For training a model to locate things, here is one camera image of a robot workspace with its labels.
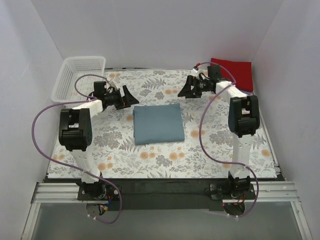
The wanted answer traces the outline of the blue-grey t shirt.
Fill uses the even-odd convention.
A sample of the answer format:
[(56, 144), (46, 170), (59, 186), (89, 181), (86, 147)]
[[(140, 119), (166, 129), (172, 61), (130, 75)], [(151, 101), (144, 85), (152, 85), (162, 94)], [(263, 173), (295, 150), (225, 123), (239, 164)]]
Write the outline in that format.
[(136, 106), (133, 109), (133, 125), (136, 145), (183, 142), (185, 140), (179, 103)]

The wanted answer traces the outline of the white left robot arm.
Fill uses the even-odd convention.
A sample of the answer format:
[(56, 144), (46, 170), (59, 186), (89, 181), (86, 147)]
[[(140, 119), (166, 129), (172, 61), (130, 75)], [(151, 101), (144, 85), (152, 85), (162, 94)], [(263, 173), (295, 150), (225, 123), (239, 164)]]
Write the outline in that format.
[(106, 196), (106, 187), (101, 183), (101, 171), (93, 157), (93, 129), (91, 118), (102, 113), (107, 107), (114, 106), (116, 110), (129, 108), (139, 101), (129, 92), (126, 85), (121, 90), (113, 83), (107, 87), (105, 81), (93, 83), (93, 93), (96, 99), (77, 107), (66, 108), (60, 112), (58, 140), (73, 156), (76, 166), (81, 169), (81, 185), (84, 193), (95, 200)]

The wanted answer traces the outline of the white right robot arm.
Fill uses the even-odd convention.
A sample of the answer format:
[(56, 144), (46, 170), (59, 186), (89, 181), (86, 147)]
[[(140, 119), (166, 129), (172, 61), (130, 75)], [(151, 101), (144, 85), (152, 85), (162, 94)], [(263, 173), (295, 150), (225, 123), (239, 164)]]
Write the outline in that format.
[(217, 196), (228, 195), (237, 199), (248, 192), (251, 177), (256, 174), (249, 166), (252, 140), (260, 127), (259, 100), (256, 95), (248, 95), (236, 86), (236, 79), (224, 78), (223, 66), (215, 62), (207, 62), (207, 73), (196, 64), (193, 73), (187, 76), (185, 85), (178, 93), (186, 99), (201, 98), (204, 92), (213, 92), (229, 104), (228, 128), (232, 133), (233, 153), (228, 177), (220, 184), (209, 187), (210, 192)]

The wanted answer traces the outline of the folded red t shirt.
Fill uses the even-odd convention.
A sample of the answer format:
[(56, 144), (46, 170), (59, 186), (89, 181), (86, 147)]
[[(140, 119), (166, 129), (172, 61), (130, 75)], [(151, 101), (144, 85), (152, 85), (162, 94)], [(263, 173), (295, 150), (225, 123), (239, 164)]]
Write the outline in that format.
[(252, 93), (253, 75), (252, 75), (252, 63), (249, 61), (231, 61), (218, 58), (211, 58), (211, 62), (220, 65), (221, 74), (224, 78), (232, 79), (231, 75), (224, 70), (226, 68), (236, 80), (236, 87), (242, 91)]

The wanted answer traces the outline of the white plastic mesh basket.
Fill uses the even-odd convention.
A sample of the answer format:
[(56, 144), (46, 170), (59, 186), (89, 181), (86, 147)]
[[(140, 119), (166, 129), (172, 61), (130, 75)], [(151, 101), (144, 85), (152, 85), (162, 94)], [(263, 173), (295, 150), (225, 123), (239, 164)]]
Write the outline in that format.
[(51, 93), (54, 103), (78, 106), (94, 90), (95, 81), (103, 81), (106, 59), (103, 56), (74, 56), (66, 58), (60, 68)]

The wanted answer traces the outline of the folded lilac t shirt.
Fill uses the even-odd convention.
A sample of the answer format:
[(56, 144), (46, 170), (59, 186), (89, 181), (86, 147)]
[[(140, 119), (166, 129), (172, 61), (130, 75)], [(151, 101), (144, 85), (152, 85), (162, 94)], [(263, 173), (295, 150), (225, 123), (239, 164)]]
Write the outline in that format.
[(248, 96), (253, 95), (253, 93), (252, 93), (252, 92), (248, 92), (248, 91), (244, 91), (244, 90), (242, 90), (242, 92), (243, 92), (244, 94), (248, 95)]

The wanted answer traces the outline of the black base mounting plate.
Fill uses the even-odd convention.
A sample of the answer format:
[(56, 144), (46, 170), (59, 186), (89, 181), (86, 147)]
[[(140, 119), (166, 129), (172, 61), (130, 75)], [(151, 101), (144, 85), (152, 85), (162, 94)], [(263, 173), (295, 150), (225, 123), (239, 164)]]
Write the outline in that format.
[(209, 210), (222, 212), (235, 209), (242, 212), (248, 204), (270, 201), (280, 196), (285, 185), (280, 181), (251, 180), (250, 190), (241, 196), (218, 196), (211, 185), (221, 184), (226, 178), (116, 178), (112, 184), (101, 181), (106, 194), (95, 199), (85, 194), (79, 184), (77, 200), (87, 203), (110, 202), (110, 210)]

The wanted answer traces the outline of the aluminium extrusion rail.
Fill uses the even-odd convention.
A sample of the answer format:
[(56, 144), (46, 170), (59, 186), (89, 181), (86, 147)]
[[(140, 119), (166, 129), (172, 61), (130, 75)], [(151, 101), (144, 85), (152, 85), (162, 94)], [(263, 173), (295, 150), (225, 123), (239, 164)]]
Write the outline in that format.
[(223, 197), (208, 196), (210, 179), (115, 179), (123, 195), (101, 216), (74, 183), (36, 185), (24, 240), (310, 240), (300, 198), (290, 181), (261, 181), (248, 194), (249, 213), (227, 216)]

